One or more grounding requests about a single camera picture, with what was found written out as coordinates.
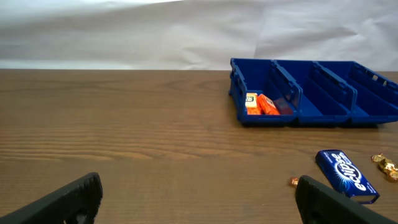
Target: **white wall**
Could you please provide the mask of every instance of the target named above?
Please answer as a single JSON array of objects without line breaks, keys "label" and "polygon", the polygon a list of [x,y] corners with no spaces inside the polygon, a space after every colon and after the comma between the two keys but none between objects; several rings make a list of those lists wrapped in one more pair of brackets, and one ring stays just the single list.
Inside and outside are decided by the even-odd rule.
[{"label": "white wall", "polygon": [[0,68],[229,70],[231,57],[398,70],[398,0],[0,2]]}]

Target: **blue box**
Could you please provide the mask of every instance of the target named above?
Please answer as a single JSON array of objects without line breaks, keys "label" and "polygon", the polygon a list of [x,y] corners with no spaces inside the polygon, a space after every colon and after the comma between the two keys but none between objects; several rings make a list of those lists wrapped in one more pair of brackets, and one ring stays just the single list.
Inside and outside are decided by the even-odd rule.
[{"label": "blue box", "polygon": [[336,191],[359,203],[373,203],[380,197],[343,151],[322,150],[315,160]]},{"label": "blue box", "polygon": [[[243,124],[358,125],[398,121],[398,85],[356,62],[231,59],[229,94]],[[278,115],[248,115],[263,93]]]}]

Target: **orange package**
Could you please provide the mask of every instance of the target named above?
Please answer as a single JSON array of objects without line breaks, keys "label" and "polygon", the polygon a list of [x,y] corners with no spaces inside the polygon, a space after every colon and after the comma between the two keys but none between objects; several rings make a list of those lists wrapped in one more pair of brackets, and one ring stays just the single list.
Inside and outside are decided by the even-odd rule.
[{"label": "orange package", "polygon": [[258,104],[267,115],[280,115],[274,102],[263,94],[257,97]]},{"label": "orange package", "polygon": [[257,93],[246,94],[246,109],[248,109],[248,115],[261,115],[262,109],[257,103]]}]

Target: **wood grain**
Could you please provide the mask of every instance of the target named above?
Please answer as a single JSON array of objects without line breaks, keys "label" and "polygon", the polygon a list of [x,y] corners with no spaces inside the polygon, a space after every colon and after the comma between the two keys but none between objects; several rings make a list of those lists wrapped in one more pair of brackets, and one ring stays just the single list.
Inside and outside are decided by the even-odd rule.
[{"label": "wood grain", "polygon": [[[398,123],[378,128],[244,128],[216,71],[0,70],[0,216],[99,172],[96,223],[301,223],[289,177],[327,184],[314,162],[342,149],[398,222]],[[398,73],[384,73],[398,82]]]}]

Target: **blue storage bin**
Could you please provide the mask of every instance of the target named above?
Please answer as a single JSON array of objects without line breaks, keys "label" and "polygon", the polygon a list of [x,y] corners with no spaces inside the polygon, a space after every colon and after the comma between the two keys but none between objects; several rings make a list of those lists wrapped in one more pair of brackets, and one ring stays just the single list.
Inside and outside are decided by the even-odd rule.
[{"label": "blue storage bin", "polygon": [[339,124],[349,120],[356,90],[313,61],[277,60],[303,89],[298,106],[302,124]]},{"label": "blue storage bin", "polygon": [[[233,97],[238,120],[249,123],[289,123],[297,117],[301,88],[273,60],[231,59],[229,94]],[[248,115],[246,93],[263,93],[274,101],[280,115]]]},{"label": "blue storage bin", "polygon": [[398,85],[356,62],[319,62],[358,91],[353,124],[398,121]]}]

